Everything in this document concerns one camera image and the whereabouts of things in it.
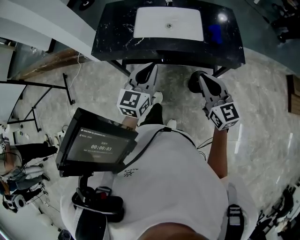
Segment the marble floor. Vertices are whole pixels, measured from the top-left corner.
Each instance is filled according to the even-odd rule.
[[[221,76],[241,114],[241,120],[228,135],[229,172],[243,177],[258,209],[268,209],[286,185],[299,178],[300,116],[287,112],[285,75],[292,74],[292,71],[249,49],[245,49],[245,56],[246,65]],[[62,73],[66,73],[70,85],[78,69],[78,65],[59,68],[28,81],[63,85]],[[199,69],[159,65],[157,75],[157,89],[164,94],[165,123],[171,118],[176,119],[178,128],[189,133],[198,145],[212,137],[213,133],[213,126],[202,111],[204,99],[187,88],[191,74]],[[83,64],[70,88],[76,104],[68,104],[65,91],[52,89],[37,106],[43,131],[37,133],[33,122],[24,123],[22,131],[29,138],[25,134],[18,136],[18,143],[40,143],[44,140],[44,133],[53,137],[63,125],[69,124],[78,107],[121,122],[123,117],[116,102],[126,81],[125,75],[106,62]],[[23,100],[15,108],[15,114],[19,118],[24,117],[45,91],[46,88],[28,87]],[[205,154],[209,150],[210,146],[203,148]],[[60,196],[70,179],[59,177],[55,157],[44,163],[51,178],[45,184],[50,200],[47,202],[59,210]],[[45,200],[42,196],[35,204],[40,205],[57,226],[63,227],[59,212],[47,207],[43,203]]]

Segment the sink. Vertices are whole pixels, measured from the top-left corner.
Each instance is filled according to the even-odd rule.
[[[134,38],[180,38],[203,41],[201,14],[181,7],[140,7]]]

